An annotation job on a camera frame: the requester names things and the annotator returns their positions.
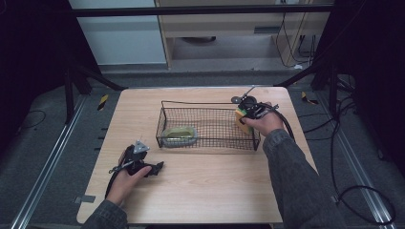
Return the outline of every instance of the wall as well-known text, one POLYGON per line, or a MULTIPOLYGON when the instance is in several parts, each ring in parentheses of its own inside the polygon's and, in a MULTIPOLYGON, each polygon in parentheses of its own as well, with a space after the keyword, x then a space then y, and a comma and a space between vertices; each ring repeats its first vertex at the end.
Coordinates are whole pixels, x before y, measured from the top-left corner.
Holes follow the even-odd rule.
MULTIPOLYGON (((70 0, 73 9, 155 7, 153 0, 70 0)), ((102 66, 166 64, 157 16, 77 18, 102 66)))

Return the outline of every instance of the green object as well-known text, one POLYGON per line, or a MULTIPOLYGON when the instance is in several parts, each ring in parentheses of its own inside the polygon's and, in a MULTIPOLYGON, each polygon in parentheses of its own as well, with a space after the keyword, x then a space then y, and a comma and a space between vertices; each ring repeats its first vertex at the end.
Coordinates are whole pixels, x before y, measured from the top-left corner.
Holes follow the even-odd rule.
POLYGON ((194 144, 198 134, 194 127, 182 126, 166 129, 161 136, 164 146, 181 147, 194 144))

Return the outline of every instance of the metal bar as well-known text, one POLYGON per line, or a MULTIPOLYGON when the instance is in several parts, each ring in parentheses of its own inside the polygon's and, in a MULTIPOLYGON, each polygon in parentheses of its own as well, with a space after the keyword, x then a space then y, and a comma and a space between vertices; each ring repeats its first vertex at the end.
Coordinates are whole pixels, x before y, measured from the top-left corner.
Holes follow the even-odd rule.
POLYGON ((41 174, 39 175, 38 179, 36 180, 35 184, 33 185, 30 194, 28 195, 27 199, 25 200, 23 206, 21 207, 18 215, 15 217, 14 221, 11 224, 12 229, 23 229, 26 228, 30 218, 32 216, 33 211, 36 208, 39 200, 42 197, 42 194, 45 191, 45 188, 50 180, 53 170, 56 167, 57 161, 59 160, 62 152, 68 142, 68 139, 75 127, 75 124, 82 112, 83 105, 86 101, 87 96, 81 95, 77 101, 77 105, 75 107, 75 115, 72 118, 72 121, 68 124, 65 124, 58 140, 56 141, 55 145, 53 146, 53 150, 48 157, 47 162, 45 163, 41 174))
MULTIPOLYGON (((319 95, 319 102, 323 106, 324 110, 328 114, 328 100, 323 94, 318 94, 319 95)), ((349 143, 348 139, 346 138, 346 135, 343 130, 340 130, 337 135, 337 140, 340 143, 340 146, 342 147, 342 153, 347 160, 349 167, 352 170, 352 174, 357 182, 358 185, 365 185, 369 187, 373 187, 373 183, 361 165, 360 161, 358 160, 357 156, 355 155, 355 152, 349 143)), ((364 199, 367 201, 370 210, 373 213, 373 216, 376 221, 383 222, 383 221, 389 221, 391 219, 390 213, 387 210, 383 200, 379 196, 379 194, 369 191, 369 190, 361 190, 364 199)), ((385 229, 395 229, 396 226, 394 223, 386 226, 380 226, 380 228, 385 228, 385 229)))
POLYGON ((293 4, 293 5, 246 5, 246 6, 199 6, 199 7, 157 7, 121 9, 74 9, 53 10, 49 14, 75 17, 147 16, 181 14, 229 14, 229 13, 274 13, 274 12, 326 12, 348 9, 351 5, 293 4))

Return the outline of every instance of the wooden table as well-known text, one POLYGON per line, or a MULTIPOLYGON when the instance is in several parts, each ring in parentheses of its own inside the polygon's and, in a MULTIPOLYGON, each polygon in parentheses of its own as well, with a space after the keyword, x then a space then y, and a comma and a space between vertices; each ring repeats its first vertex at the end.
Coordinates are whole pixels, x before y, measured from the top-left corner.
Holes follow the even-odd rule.
MULTIPOLYGON (((159 148, 156 130, 162 100, 230 102, 250 87, 133 89, 121 93, 108 133, 87 187, 93 203, 82 202, 77 220, 84 222, 104 200, 110 169, 127 146, 139 139, 150 147, 145 162, 164 161, 158 176, 144 178, 126 199, 128 222, 274 223, 281 222, 268 174, 262 142, 258 151, 200 147, 159 148)), ((258 101, 279 104, 297 144, 315 168, 308 144, 285 88, 257 87, 258 101)), ((226 105, 231 109, 236 105, 226 105)))

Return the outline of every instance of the wire basket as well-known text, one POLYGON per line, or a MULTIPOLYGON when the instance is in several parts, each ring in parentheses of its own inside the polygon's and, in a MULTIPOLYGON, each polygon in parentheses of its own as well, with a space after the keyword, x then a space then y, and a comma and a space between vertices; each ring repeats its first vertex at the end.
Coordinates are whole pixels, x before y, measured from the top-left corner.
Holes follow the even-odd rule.
POLYGON ((206 107, 224 103, 161 102, 160 119, 156 133, 159 147, 223 147, 257 150, 260 143, 260 133, 254 129, 252 129, 251 134, 243 132, 235 124, 235 109, 196 108, 196 105, 198 107, 199 104, 206 107), (175 129, 183 130, 184 133, 176 137, 165 134, 175 129))

